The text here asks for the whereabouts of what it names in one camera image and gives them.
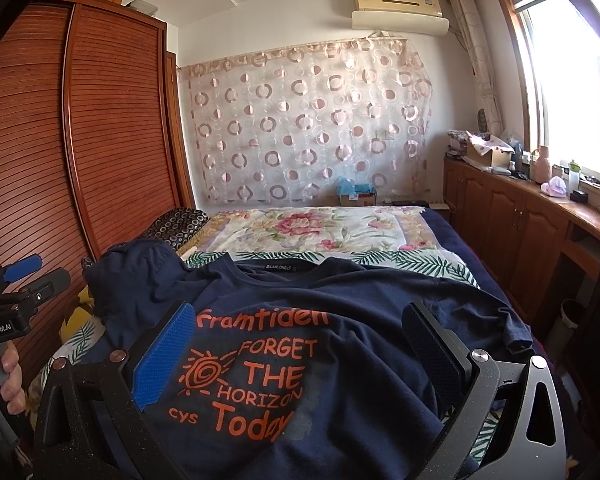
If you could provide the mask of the person's left hand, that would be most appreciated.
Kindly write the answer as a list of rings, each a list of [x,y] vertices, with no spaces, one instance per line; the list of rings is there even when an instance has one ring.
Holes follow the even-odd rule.
[[[19,354],[12,341],[6,344],[1,356],[1,366],[6,380],[1,385],[1,396],[11,415],[19,415],[26,409],[26,394],[22,388],[22,370]]]

